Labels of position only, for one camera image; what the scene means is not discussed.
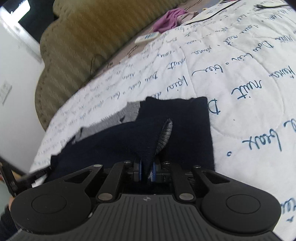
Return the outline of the white wall socket left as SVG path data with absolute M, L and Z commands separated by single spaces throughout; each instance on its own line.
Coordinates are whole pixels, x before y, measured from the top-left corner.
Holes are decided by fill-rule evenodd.
M 1 85 L 1 89 L 0 89 L 0 100 L 1 100 L 1 104 L 4 104 L 6 98 L 8 97 L 8 94 L 10 93 L 12 89 L 12 85 L 9 84 L 7 81 L 5 81 L 2 85 Z

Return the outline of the white quilt with blue script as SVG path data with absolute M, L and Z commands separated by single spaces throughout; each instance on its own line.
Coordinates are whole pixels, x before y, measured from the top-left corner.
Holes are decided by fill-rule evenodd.
M 31 170 L 79 128 L 151 96 L 208 98 L 214 162 L 280 202 L 275 233 L 295 239 L 295 10 L 284 1 L 218 4 L 98 73 L 60 108 Z

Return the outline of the purple cloth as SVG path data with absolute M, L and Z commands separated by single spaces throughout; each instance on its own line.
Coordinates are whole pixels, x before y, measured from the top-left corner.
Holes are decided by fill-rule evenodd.
M 153 27 L 153 32 L 164 33 L 178 25 L 177 18 L 187 12 L 182 8 L 171 9 L 167 11 L 159 20 L 157 20 Z

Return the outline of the navy and grey sweater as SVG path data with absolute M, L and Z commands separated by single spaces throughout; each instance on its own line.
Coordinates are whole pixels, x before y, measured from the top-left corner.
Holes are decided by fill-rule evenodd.
M 52 181 L 86 167 L 132 161 L 146 179 L 155 163 L 169 161 L 184 170 L 194 165 L 214 170 L 206 97 L 129 102 L 115 114 L 82 127 L 51 157 Z

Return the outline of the olive upholstered headboard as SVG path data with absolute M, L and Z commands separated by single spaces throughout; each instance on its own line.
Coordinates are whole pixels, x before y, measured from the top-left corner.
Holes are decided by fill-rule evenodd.
M 35 108 L 43 129 L 119 49 L 179 1 L 54 1 L 43 32 Z

